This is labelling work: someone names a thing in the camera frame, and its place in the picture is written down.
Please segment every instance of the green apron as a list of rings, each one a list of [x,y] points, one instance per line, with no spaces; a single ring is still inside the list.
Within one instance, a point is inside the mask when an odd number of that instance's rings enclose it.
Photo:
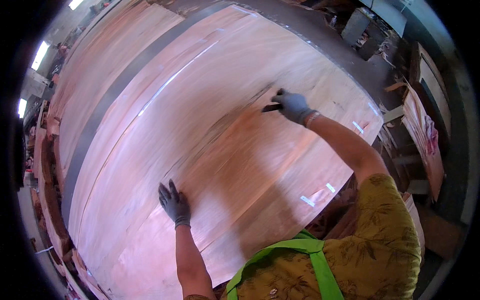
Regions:
[[[322,300],[343,300],[342,292],[328,266],[323,253],[324,240],[318,240],[308,231],[302,230],[292,240],[284,240],[260,250],[235,274],[227,284],[227,300],[238,300],[237,285],[241,282],[243,269],[267,256],[274,248],[289,248],[310,255]]]

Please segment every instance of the gloved hand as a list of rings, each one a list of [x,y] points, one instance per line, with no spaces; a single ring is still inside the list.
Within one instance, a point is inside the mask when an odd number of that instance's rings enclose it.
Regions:
[[[167,215],[175,222],[175,228],[178,225],[190,226],[190,206],[187,197],[183,193],[177,192],[177,188],[172,179],[168,182],[170,191],[162,183],[158,187],[160,205]]]
[[[292,94],[284,89],[279,89],[276,96],[272,97],[272,102],[280,103],[283,108],[280,110],[290,121],[305,126],[305,118],[316,110],[307,105],[307,99],[301,94]]]

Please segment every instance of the bracelet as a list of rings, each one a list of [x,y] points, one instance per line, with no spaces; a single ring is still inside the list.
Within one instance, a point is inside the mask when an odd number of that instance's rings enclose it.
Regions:
[[[313,120],[315,120],[318,116],[320,116],[321,113],[316,111],[313,113],[310,118],[308,118],[307,124],[305,124],[305,128],[310,129],[310,125],[312,124]]]

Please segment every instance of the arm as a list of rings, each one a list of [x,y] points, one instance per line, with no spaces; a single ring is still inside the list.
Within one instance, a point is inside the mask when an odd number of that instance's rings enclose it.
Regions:
[[[169,187],[170,190],[160,184],[158,194],[160,205],[175,222],[177,276],[183,297],[200,295],[213,300],[215,295],[212,290],[212,279],[190,232],[190,207],[187,198],[183,193],[177,192],[172,180]]]
[[[307,106],[307,101],[300,94],[291,94],[281,89],[272,102],[279,102],[283,108],[280,112],[289,120],[296,122],[322,137],[340,158],[353,170],[359,185],[370,175],[388,174],[385,164],[366,141],[342,124]]]

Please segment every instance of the forearm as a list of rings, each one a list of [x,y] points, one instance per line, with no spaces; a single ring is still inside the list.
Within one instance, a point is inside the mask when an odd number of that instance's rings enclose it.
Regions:
[[[309,127],[322,137],[353,170],[359,183],[374,173],[388,174],[378,152],[342,124],[320,115],[310,123]]]
[[[193,241],[190,227],[179,225],[175,231],[177,276],[182,286],[183,297],[198,294],[214,299],[212,280]]]

